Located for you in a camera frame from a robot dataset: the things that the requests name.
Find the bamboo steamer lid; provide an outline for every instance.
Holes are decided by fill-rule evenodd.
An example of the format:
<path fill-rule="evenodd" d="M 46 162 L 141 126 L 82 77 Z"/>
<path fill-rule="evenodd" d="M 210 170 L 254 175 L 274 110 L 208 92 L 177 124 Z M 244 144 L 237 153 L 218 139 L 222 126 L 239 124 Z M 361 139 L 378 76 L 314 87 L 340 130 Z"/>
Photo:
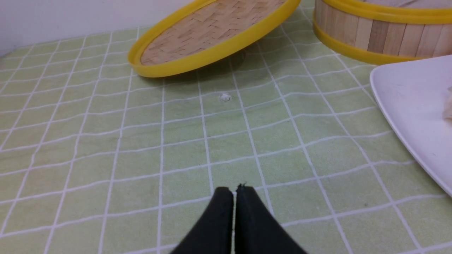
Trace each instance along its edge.
<path fill-rule="evenodd" d="M 183 18 L 153 40 L 142 65 L 190 56 L 234 37 L 270 15 L 287 0 L 217 0 Z"/>

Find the bamboo steamer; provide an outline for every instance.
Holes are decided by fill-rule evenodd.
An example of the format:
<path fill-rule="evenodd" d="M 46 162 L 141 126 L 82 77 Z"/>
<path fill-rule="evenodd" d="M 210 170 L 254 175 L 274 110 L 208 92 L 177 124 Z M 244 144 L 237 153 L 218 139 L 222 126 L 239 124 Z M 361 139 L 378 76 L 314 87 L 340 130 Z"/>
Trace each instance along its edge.
<path fill-rule="evenodd" d="M 372 64 L 452 54 L 452 9 L 315 0 L 314 32 L 333 50 Z"/>

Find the woven bamboo base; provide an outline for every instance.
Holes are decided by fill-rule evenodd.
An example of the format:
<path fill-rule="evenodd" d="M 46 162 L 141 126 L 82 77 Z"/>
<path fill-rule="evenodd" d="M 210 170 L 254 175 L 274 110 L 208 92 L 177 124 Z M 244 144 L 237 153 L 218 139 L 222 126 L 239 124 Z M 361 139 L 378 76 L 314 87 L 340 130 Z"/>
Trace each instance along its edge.
<path fill-rule="evenodd" d="M 367 19 L 315 1 L 318 28 L 338 42 L 389 56 L 429 58 L 452 54 L 452 24 L 407 24 Z"/>
<path fill-rule="evenodd" d="M 213 47 L 258 23 L 286 0 L 218 0 L 164 31 L 141 56 L 157 65 Z"/>

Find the white grid lines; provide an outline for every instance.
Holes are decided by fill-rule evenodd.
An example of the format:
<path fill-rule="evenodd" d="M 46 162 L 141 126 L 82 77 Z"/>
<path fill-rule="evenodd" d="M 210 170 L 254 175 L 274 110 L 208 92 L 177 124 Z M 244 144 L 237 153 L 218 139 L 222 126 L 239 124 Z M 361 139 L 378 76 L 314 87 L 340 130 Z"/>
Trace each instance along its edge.
<path fill-rule="evenodd" d="M 298 54 L 297 47 L 295 45 L 293 45 L 293 47 L 295 49 L 295 52 L 297 52 L 297 54 Z M 302 62 L 301 57 L 300 57 L 300 61 L 301 61 L 302 65 L 304 66 L 306 72 L 309 74 L 309 71 L 308 71 L 306 65 Z M 268 69 L 268 72 L 272 76 L 272 80 L 274 81 L 274 85 L 275 85 L 276 89 L 278 90 L 279 95 L 282 97 L 283 94 L 281 93 L 281 90 L 279 89 L 279 86 L 278 86 L 277 82 L 274 80 L 270 69 Z M 324 186 L 322 184 L 322 181 L 320 181 L 319 176 L 317 174 L 317 170 L 315 169 L 315 167 L 314 167 L 314 165 L 313 165 L 313 163 L 311 161 L 311 158 L 309 157 L 309 153 L 308 153 L 308 151 L 306 149 L 306 145 L 305 145 L 305 143 L 303 141 L 303 138 L 301 137 L 301 134 L 300 134 L 300 131 L 298 130 L 297 124 L 295 123 L 295 120 L 294 120 L 294 118 L 292 116 L 292 112 L 291 112 L 291 110 L 290 110 L 290 108 L 289 108 L 289 106 L 288 106 L 288 104 L 287 104 L 287 102 L 286 102 L 286 100 L 284 98 L 283 98 L 283 102 L 284 102 L 284 106 L 286 107 L 287 113 L 289 114 L 289 117 L 291 118 L 291 122 L 292 122 L 293 128 L 294 128 L 295 132 L 297 133 L 298 140 L 300 141 L 300 144 L 303 147 L 302 149 L 303 149 L 304 155 L 306 156 L 306 158 L 308 160 L 308 163 L 309 163 L 309 166 L 312 169 L 312 173 L 314 174 L 314 177 L 316 178 L 317 184 L 319 185 L 319 188 L 322 191 L 322 195 L 323 195 L 323 197 L 325 199 L 325 202 L 326 202 L 326 204 L 327 204 L 327 206 L 328 206 L 328 208 L 329 208 L 329 210 L 331 212 L 331 215 L 332 215 L 332 217 L 334 219 L 334 222 L 335 222 L 335 224 L 336 224 L 336 226 L 338 228 L 338 231 L 341 234 L 341 237 L 342 237 L 342 240 L 344 241 L 345 247 L 347 248 L 349 254 L 353 254 L 352 248 L 350 247 L 350 244 L 348 243 L 348 240 L 345 237 L 345 233 L 344 233 L 344 231 L 342 229 L 342 226 L 340 225 L 339 220 L 336 217 L 335 211 L 333 209 L 333 206 L 331 205 L 331 202 L 330 202 L 330 199 L 328 198 L 328 195 L 326 194 L 326 190 L 325 190 L 325 188 L 324 188 Z"/>
<path fill-rule="evenodd" d="M 159 174 L 159 209 L 157 215 L 157 254 L 160 254 L 162 244 L 162 206 L 163 206 L 163 166 L 164 166 L 164 122 L 165 122 L 165 87 L 162 88 L 162 121 L 160 126 L 160 174 Z"/>
<path fill-rule="evenodd" d="M 137 39 L 138 39 L 139 33 L 140 33 L 140 27 L 137 28 Z M 129 102 L 130 87 L 132 86 L 132 75 L 133 75 L 133 69 L 130 69 L 129 87 L 127 89 L 126 101 L 124 103 L 124 112 L 122 113 L 121 129 L 119 130 L 118 144 L 116 145 L 116 152 L 115 152 L 114 159 L 113 159 L 113 168 L 112 168 L 112 172 L 111 172 L 110 185 L 108 187 L 107 201 L 105 203 L 104 217 L 102 220 L 102 229 L 101 229 L 101 233 L 100 233 L 98 254 L 102 254 L 102 250 L 104 248 L 104 237 L 105 237 L 105 227 L 107 225 L 107 214 L 108 214 L 108 209 L 110 208 L 110 200 L 111 200 L 112 189 L 113 189 L 113 180 L 115 177 L 116 164 L 118 162 L 119 147 L 121 146 L 122 130 L 124 128 L 124 123 L 126 121 L 127 104 Z"/>
<path fill-rule="evenodd" d="M 80 49 L 80 52 L 82 51 L 83 46 L 85 45 L 85 41 L 86 41 L 86 37 L 85 37 L 84 40 L 83 40 L 83 45 L 82 45 L 82 48 Z M 67 178 L 66 178 L 66 182 L 65 182 L 65 185 L 64 185 L 63 193 L 62 193 L 62 195 L 61 195 L 60 203 L 59 203 L 58 209 L 57 209 L 57 211 L 56 211 L 55 220 L 53 221 L 53 225 L 52 225 L 52 227 L 51 227 L 51 230 L 50 230 L 50 233 L 49 233 L 49 237 L 48 237 L 48 239 L 47 239 L 47 243 L 46 243 L 46 247 L 45 247 L 45 250 L 44 250 L 44 254 L 47 254 L 47 252 L 49 251 L 49 247 L 50 247 L 50 243 L 51 243 L 51 241 L 52 241 L 53 233 L 55 232 L 55 227 L 56 227 L 56 225 L 57 225 L 57 223 L 58 223 L 58 219 L 59 219 L 59 217 L 60 217 L 61 208 L 62 208 L 62 206 L 63 206 L 64 198 L 65 198 L 65 196 L 66 196 L 66 191 L 65 191 L 65 190 L 67 189 L 67 186 L 68 186 L 68 184 L 69 184 L 69 180 L 71 179 L 71 173 L 72 173 L 72 170 L 73 170 L 73 168 L 74 168 L 74 159 L 75 159 L 76 156 L 77 156 L 77 148 L 78 148 L 78 144 L 79 144 L 79 140 L 80 140 L 80 135 L 81 135 L 81 133 L 82 133 L 82 131 L 83 131 L 83 127 L 84 127 L 85 122 L 86 122 L 86 119 L 87 119 L 87 117 L 88 117 L 88 114 L 87 114 L 87 113 L 88 113 L 89 108 L 90 108 L 90 106 L 91 106 L 91 102 L 93 101 L 94 93 L 95 93 L 95 91 L 96 91 L 96 86 L 97 86 L 97 83 L 98 83 L 98 82 L 99 82 L 99 81 L 97 81 L 97 82 L 96 82 L 96 85 L 94 85 L 93 93 L 92 93 L 91 98 L 90 98 L 90 100 L 89 100 L 89 102 L 88 102 L 88 106 L 86 107 L 85 116 L 84 116 L 83 122 L 82 122 L 82 124 L 81 124 L 81 126 L 80 126 L 79 134 L 77 135 L 77 139 L 76 139 L 76 141 L 75 141 L 74 155 L 73 155 L 73 157 L 72 157 L 72 161 L 71 161 L 71 165 L 70 165 L 70 168 L 69 168 L 69 172 L 68 172 L 68 174 L 67 174 Z"/>
<path fill-rule="evenodd" d="M 272 215 L 274 215 L 275 212 L 273 210 L 272 201 L 270 200 L 270 195 L 268 193 L 268 189 L 266 188 L 264 174 L 263 174 L 261 166 L 260 166 L 258 153 L 256 151 L 256 147 L 255 147 L 254 140 L 253 140 L 253 135 L 252 135 L 251 129 L 250 129 L 250 124 L 248 123 L 248 118 L 246 117 L 246 111 L 245 111 L 245 108 L 243 106 L 242 97 L 240 96 L 240 91 L 239 91 L 239 88 L 237 86 L 237 80 L 235 79 L 234 68 L 232 68 L 231 58 L 229 58 L 229 68 L 230 68 L 230 70 L 232 72 L 232 79 L 234 80 L 234 86 L 235 86 L 235 89 L 237 91 L 237 97 L 239 98 L 240 108 L 242 110 L 243 117 L 245 118 L 246 130 L 248 132 L 248 137 L 249 137 L 250 142 L 251 142 L 251 148 L 253 149 L 254 159 L 256 161 L 256 165 L 257 165 L 257 168 L 258 168 L 258 171 L 259 171 L 259 175 L 260 175 L 260 179 L 261 179 L 261 182 L 262 182 L 262 186 L 264 188 L 265 198 L 266 198 L 267 205 L 268 205 L 268 211 Z"/>
<path fill-rule="evenodd" d="M 297 47 L 294 46 L 295 51 L 298 53 L 298 49 Z M 317 85 L 316 81 L 314 78 L 311 78 L 312 82 L 314 82 L 315 87 L 317 88 L 317 90 L 319 92 L 321 92 L 319 86 Z M 333 108 L 331 107 L 331 104 L 328 102 L 328 100 L 325 98 L 325 96 L 322 94 L 322 99 L 323 101 L 327 104 L 327 106 L 330 108 L 331 112 L 334 113 Z M 421 246 L 419 244 L 419 242 L 417 241 L 414 233 L 412 232 L 412 230 L 410 229 L 410 226 L 408 225 L 408 222 L 406 221 L 406 219 L 403 217 L 402 212 L 400 211 L 400 209 L 397 207 L 397 205 L 395 204 L 394 200 L 392 199 L 392 196 L 390 195 L 388 189 L 386 188 L 385 184 L 383 183 L 380 175 L 378 174 L 377 170 L 375 169 L 373 163 L 371 162 L 371 160 L 369 159 L 369 156 L 366 154 L 365 150 L 362 148 L 362 146 L 356 141 L 356 139 L 354 137 L 352 137 L 350 135 L 350 133 L 348 132 L 348 130 L 345 128 L 345 126 L 343 125 L 343 123 L 341 122 L 341 120 L 339 119 L 339 117 L 337 115 L 334 115 L 334 117 L 336 118 L 336 120 L 338 121 L 339 125 L 342 127 L 342 129 L 344 130 L 344 132 L 350 136 L 351 140 L 354 142 L 354 144 L 359 148 L 359 150 L 361 151 L 362 155 L 364 156 L 364 158 L 366 159 L 367 163 L 370 165 L 373 173 L 375 174 L 375 177 L 377 178 L 379 184 L 381 185 L 381 188 L 383 189 L 383 191 L 385 192 L 386 196 L 388 197 L 388 199 L 390 200 L 392 207 L 394 208 L 394 210 L 396 211 L 398 217 L 400 218 L 400 220 L 402 221 L 403 225 L 405 226 L 408 234 L 410 235 L 411 239 L 413 240 L 414 244 L 416 245 L 416 248 L 418 250 L 421 250 Z"/>
<path fill-rule="evenodd" d="M 199 82 L 199 72 L 198 71 L 196 71 L 196 78 L 198 80 L 199 104 L 201 105 L 202 132 L 204 134 L 204 146 L 206 147 L 206 162 L 207 162 L 207 172 L 209 174 L 210 194 L 213 195 L 214 189 L 213 189 L 213 180 L 212 180 L 212 166 L 210 164 L 209 144 L 207 142 L 206 118 L 204 115 L 204 105 L 202 103 L 201 83 Z"/>

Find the wooden slat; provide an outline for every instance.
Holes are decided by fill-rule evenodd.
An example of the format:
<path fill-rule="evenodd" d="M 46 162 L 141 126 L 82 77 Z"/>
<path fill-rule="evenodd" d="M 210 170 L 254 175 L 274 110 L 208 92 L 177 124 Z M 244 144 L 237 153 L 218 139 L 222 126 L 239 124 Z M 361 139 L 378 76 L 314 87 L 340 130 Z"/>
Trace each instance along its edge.
<path fill-rule="evenodd" d="M 441 29 L 433 56 L 446 56 L 450 54 L 452 54 L 452 24 L 445 24 Z"/>
<path fill-rule="evenodd" d="M 346 14 L 344 24 L 343 24 L 344 34 L 343 34 L 343 40 L 342 40 L 342 42 L 344 42 L 345 44 L 348 44 L 350 46 L 355 45 L 358 21 L 359 21 L 358 16 Z"/>
<path fill-rule="evenodd" d="M 326 32 L 326 17 L 328 15 L 329 6 L 323 0 L 317 0 L 319 6 L 320 17 L 317 18 L 320 28 Z"/>
<path fill-rule="evenodd" d="M 327 11 L 326 11 L 326 15 L 325 15 L 325 24 L 326 24 L 326 29 L 325 32 L 327 34 L 329 34 L 330 36 L 333 35 L 336 31 L 336 14 L 337 14 L 337 10 L 329 5 L 327 5 Z"/>
<path fill-rule="evenodd" d="M 406 24 L 390 23 L 386 35 L 383 54 L 398 56 Z"/>
<path fill-rule="evenodd" d="M 407 24 L 400 45 L 399 56 L 415 57 L 424 25 Z"/>
<path fill-rule="evenodd" d="M 388 33 L 389 22 L 374 20 L 372 30 L 370 32 L 368 51 L 375 53 L 383 53 L 386 35 Z"/>
<path fill-rule="evenodd" d="M 314 7 L 314 11 L 315 11 L 315 21 L 317 22 L 317 25 L 322 28 L 322 5 L 323 5 L 323 1 L 322 0 L 315 0 L 315 7 Z"/>
<path fill-rule="evenodd" d="M 355 47 L 367 50 L 369 46 L 370 32 L 372 30 L 372 19 L 360 17 L 356 30 Z"/>
<path fill-rule="evenodd" d="M 347 13 L 340 11 L 338 9 L 333 9 L 334 12 L 334 30 L 330 34 L 334 39 L 344 42 L 345 38 L 345 20 L 347 19 Z"/>
<path fill-rule="evenodd" d="M 425 25 L 416 57 L 433 57 L 443 25 Z"/>

